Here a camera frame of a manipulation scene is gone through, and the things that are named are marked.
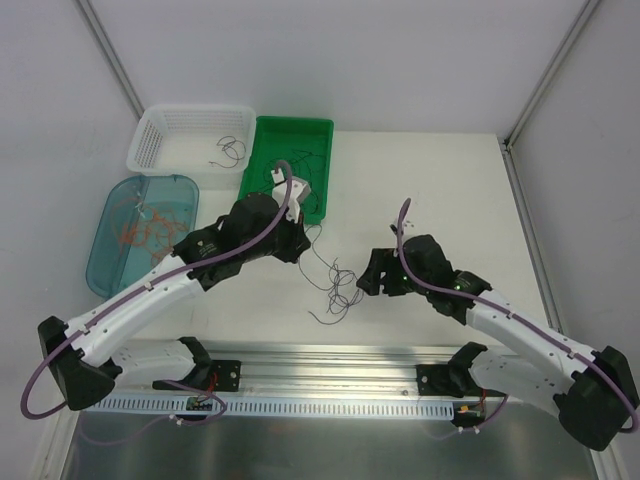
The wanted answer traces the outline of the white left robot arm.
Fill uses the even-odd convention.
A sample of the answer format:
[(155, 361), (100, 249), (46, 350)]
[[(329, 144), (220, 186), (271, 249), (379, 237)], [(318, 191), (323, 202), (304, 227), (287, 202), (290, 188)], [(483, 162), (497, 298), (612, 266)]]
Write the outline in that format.
[(125, 343), (165, 310), (237, 276), (263, 257), (296, 263), (310, 247), (295, 191), (251, 193), (231, 211), (176, 244), (148, 274), (94, 310), (63, 321), (51, 316), (38, 335), (47, 369), (72, 411), (84, 410), (117, 386), (205, 389), (214, 363), (194, 337), (141, 350)]

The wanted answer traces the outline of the green plastic tray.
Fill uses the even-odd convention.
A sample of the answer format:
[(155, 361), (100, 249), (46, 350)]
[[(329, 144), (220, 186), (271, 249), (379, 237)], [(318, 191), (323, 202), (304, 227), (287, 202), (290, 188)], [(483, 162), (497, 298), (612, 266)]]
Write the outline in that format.
[(334, 122), (330, 119), (260, 116), (252, 153), (238, 197), (268, 193), (274, 186), (271, 171), (286, 161), (294, 176), (306, 180), (310, 195), (301, 203), (305, 223), (319, 225), (326, 216)]

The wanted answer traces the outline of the white perforated plastic basket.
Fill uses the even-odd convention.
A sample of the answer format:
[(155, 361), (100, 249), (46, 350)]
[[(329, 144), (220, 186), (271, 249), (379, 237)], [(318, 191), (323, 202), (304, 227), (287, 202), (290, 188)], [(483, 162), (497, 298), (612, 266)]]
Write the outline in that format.
[(144, 175), (240, 173), (251, 156), (256, 121), (246, 106), (151, 106), (138, 122), (126, 166)]

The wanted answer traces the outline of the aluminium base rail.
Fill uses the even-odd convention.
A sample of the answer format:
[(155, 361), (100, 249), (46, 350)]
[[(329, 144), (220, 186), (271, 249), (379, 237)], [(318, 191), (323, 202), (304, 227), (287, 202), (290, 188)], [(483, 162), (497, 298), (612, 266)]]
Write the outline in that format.
[(241, 362), (246, 397), (417, 400), (418, 364), (444, 364), (460, 347), (205, 341), (215, 359)]

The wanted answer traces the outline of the teal transparent plastic bin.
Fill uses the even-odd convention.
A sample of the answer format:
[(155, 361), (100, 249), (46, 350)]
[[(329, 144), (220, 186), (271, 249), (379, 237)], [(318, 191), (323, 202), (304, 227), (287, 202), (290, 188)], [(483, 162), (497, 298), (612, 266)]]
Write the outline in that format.
[(109, 299), (158, 265), (194, 227), (199, 189), (186, 176), (129, 177), (109, 193), (94, 237), (86, 282)]

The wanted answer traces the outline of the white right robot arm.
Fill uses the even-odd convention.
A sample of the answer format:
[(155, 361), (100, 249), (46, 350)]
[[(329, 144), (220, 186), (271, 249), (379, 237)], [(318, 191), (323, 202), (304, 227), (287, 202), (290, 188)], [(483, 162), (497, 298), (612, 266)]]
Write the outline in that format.
[(518, 313), (489, 282), (452, 267), (430, 235), (375, 248), (357, 286), (389, 297), (415, 293), (439, 314), (477, 330), (514, 352), (504, 357), (469, 342), (446, 365), (422, 375), (438, 395), (462, 398), (500, 392), (556, 418), (583, 446), (605, 450), (618, 434), (639, 429), (639, 395), (627, 358), (598, 351)]

